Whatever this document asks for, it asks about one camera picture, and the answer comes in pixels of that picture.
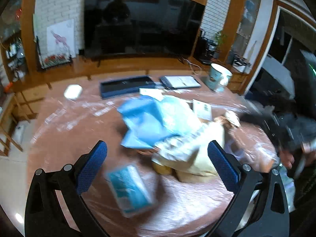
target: silver bolt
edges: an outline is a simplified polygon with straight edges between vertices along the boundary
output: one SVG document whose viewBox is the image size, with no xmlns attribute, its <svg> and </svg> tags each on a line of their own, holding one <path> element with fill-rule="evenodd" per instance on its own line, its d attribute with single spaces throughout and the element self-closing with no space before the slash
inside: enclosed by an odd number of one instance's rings
<svg viewBox="0 0 316 237">
<path fill-rule="evenodd" d="M 278 170 L 276 170 L 276 169 L 272 169 L 272 174 L 274 174 L 274 175 L 278 175 L 278 174 L 279 174 L 279 171 L 278 171 Z"/>
<path fill-rule="evenodd" d="M 43 172 L 43 170 L 41 170 L 40 168 L 38 170 L 35 171 L 36 175 L 40 175 Z"/>
<path fill-rule="evenodd" d="M 70 165 L 70 164 L 67 164 L 64 166 L 65 171 L 70 171 L 71 169 L 72 169 L 72 165 Z"/>
<path fill-rule="evenodd" d="M 249 166 L 248 164 L 243 164 L 242 165 L 243 170 L 249 172 L 251 170 L 251 166 Z"/>
</svg>

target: brown tabletop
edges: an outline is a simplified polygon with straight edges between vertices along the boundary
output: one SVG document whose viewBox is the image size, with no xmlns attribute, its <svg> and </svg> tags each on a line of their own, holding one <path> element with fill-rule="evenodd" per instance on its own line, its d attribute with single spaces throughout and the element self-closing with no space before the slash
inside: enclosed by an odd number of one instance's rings
<svg viewBox="0 0 316 237">
<path fill-rule="evenodd" d="M 120 145 L 127 128 L 116 108 L 139 94 L 102 100 L 98 81 L 78 81 L 78 84 L 83 87 L 83 92 L 76 101 L 63 96 L 67 87 L 63 84 L 51 90 L 43 101 L 28 157 L 29 184 L 36 169 L 58 171 L 65 164 L 74 164 L 80 155 L 90 152 L 97 141 L 103 140 L 108 147 L 107 158 L 82 197 L 108 234 L 112 237 L 192 236 L 209 230 L 209 225 L 221 216 L 233 196 L 220 178 L 192 184 L 181 183 L 174 176 L 158 175 L 151 167 L 150 158 Z M 210 103 L 213 117 L 221 115 L 225 109 L 237 113 L 247 111 L 238 95 L 228 89 L 215 93 L 202 84 L 199 89 L 169 91 L 168 94 Z M 248 145 L 244 141 L 247 127 L 234 134 L 243 142 L 239 147 L 249 155 L 249 162 L 258 164 L 267 156 L 254 143 Z M 251 128 L 252 136 L 273 153 L 262 130 Z M 108 170 L 131 163 L 137 166 L 149 192 L 157 198 L 157 205 L 151 211 L 127 219 L 121 215 L 104 176 Z M 77 229 L 60 193 L 57 195 L 67 221 Z"/>
</svg>

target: light blue package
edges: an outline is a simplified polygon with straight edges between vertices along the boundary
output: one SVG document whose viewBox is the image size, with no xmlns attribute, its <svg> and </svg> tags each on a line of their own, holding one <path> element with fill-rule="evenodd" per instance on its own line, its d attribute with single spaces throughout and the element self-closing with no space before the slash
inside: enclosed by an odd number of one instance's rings
<svg viewBox="0 0 316 237">
<path fill-rule="evenodd" d="M 154 204 L 134 165 L 109 172 L 106 178 L 125 217 L 144 212 Z"/>
<path fill-rule="evenodd" d="M 121 142 L 127 148 L 152 149 L 156 142 L 195 131 L 201 124 L 188 104 L 173 96 L 161 102 L 141 96 L 128 100 L 117 111 L 129 128 Z"/>
</svg>

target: teal package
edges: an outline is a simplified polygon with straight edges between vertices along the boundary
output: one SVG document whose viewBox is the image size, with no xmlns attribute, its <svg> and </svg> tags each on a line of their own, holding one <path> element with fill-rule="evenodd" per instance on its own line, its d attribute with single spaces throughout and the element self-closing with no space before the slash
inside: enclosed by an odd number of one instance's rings
<svg viewBox="0 0 316 237">
<path fill-rule="evenodd" d="M 139 214 L 153 205 L 153 200 L 134 165 L 107 173 L 107 179 L 125 217 Z"/>
</svg>

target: green plant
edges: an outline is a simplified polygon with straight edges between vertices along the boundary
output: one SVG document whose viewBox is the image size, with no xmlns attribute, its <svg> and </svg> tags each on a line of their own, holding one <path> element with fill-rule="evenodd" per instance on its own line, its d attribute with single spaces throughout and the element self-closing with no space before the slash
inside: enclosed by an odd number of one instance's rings
<svg viewBox="0 0 316 237">
<path fill-rule="evenodd" d="M 216 32 L 214 39 L 215 43 L 217 44 L 216 50 L 219 51 L 221 49 L 221 46 L 225 43 L 227 36 L 223 34 L 223 31 Z"/>
</svg>

